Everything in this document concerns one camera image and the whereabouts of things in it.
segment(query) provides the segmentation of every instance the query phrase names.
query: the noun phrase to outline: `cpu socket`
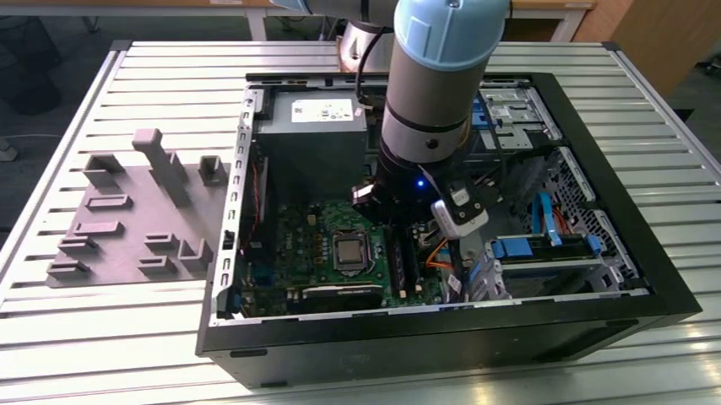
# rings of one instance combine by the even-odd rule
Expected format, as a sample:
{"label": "cpu socket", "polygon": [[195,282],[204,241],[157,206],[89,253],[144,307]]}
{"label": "cpu socket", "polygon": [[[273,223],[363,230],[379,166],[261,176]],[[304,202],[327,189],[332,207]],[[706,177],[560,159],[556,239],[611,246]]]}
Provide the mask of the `cpu socket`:
{"label": "cpu socket", "polygon": [[355,277],[368,268],[364,230],[356,229],[333,233],[333,264],[335,270],[347,277]]}

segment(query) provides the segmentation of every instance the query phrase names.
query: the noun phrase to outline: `power supply label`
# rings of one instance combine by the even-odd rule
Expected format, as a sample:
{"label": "power supply label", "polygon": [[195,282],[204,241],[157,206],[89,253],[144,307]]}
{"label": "power supply label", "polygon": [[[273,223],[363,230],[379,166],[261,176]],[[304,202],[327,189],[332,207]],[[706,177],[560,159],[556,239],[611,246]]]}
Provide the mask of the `power supply label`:
{"label": "power supply label", "polygon": [[352,121],[352,102],[349,99],[295,100],[292,102],[291,121]]}

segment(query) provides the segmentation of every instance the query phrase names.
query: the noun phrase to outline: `robotic arm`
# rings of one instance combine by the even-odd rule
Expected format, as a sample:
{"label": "robotic arm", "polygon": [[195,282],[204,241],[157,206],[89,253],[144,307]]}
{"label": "robotic arm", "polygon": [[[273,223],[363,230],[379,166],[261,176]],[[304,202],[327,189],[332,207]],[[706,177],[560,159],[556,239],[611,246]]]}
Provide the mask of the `robotic arm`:
{"label": "robotic arm", "polygon": [[436,218],[448,239],[487,213],[459,165],[487,59],[508,0],[271,0],[308,14],[392,26],[395,43],[376,182],[353,188],[353,208],[377,222]]}

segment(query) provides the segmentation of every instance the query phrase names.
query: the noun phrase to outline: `slotted aluminum table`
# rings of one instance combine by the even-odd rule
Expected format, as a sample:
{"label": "slotted aluminum table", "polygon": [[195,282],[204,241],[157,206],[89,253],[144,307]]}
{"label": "slotted aluminum table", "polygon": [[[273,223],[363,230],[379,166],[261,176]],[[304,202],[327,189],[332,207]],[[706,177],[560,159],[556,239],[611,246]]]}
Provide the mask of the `slotted aluminum table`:
{"label": "slotted aluminum table", "polygon": [[556,74],[702,305],[682,324],[571,364],[249,392],[193,354],[203,281],[44,286],[92,153],[144,165],[130,134],[157,127],[183,162],[229,161],[244,74],[336,69],[321,42],[136,42],[109,53],[0,254],[0,402],[721,401],[721,171],[623,53],[596,44],[503,44],[488,69]]}

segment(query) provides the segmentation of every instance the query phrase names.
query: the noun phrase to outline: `green motherboard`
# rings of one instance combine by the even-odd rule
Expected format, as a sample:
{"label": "green motherboard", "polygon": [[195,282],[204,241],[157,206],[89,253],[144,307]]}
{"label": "green motherboard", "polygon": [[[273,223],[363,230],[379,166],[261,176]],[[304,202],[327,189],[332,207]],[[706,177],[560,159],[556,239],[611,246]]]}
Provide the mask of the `green motherboard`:
{"label": "green motherboard", "polygon": [[[339,271],[337,241],[364,240],[364,267]],[[383,289],[381,307],[440,303],[435,271],[419,281],[412,291],[399,291],[392,284],[392,268],[385,252],[383,227],[372,225],[344,201],[287,205],[277,210],[275,265],[255,267],[255,316],[289,315],[287,302],[295,291],[323,285],[372,284]]]}

